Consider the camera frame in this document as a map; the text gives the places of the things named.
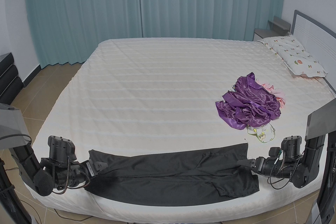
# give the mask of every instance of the white bed sheet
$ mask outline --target white bed sheet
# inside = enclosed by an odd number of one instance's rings
[[[281,87],[287,103],[273,141],[263,144],[246,130],[230,128],[215,101],[239,76]],[[88,151],[134,156],[189,151],[249,143],[248,156],[267,156],[284,137],[305,137],[307,116],[334,98],[323,79],[291,75],[262,43],[198,38],[107,40],[62,91],[43,124],[33,149],[47,157],[50,135],[71,139],[78,161]],[[279,208],[321,185],[326,151],[318,178],[302,189],[288,184],[274,190],[259,176],[260,191],[230,201],[181,207],[125,204],[83,189],[64,195],[32,195],[44,205],[74,213],[138,223],[202,223],[249,217]]]

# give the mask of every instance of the pink garment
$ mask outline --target pink garment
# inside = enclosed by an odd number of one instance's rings
[[[283,90],[281,88],[279,88],[279,87],[274,88],[273,85],[271,85],[271,84],[269,84],[267,82],[263,83],[259,79],[256,79],[256,82],[259,85],[263,86],[264,89],[268,93],[270,93],[270,94],[272,94],[272,95],[274,95],[276,97],[276,99],[280,103],[280,108],[283,108],[285,106],[285,103],[286,103],[285,93],[283,92]]]

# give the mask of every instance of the folded black garment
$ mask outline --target folded black garment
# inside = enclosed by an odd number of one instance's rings
[[[248,144],[193,151],[116,156],[91,150],[108,167],[85,187],[114,201],[151,206],[213,204],[259,191],[258,176],[237,161]]]

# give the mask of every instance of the purple dress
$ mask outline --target purple dress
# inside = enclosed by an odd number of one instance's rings
[[[235,90],[223,95],[225,102],[216,102],[219,116],[232,128],[260,127],[280,117],[280,103],[255,82],[254,73],[238,78]]]

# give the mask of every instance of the pillow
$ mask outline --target pillow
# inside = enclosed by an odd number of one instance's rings
[[[302,44],[293,35],[267,37],[258,41],[270,50],[274,50],[275,54],[282,58],[285,65],[295,75],[323,78],[327,74],[319,62],[306,52]]]

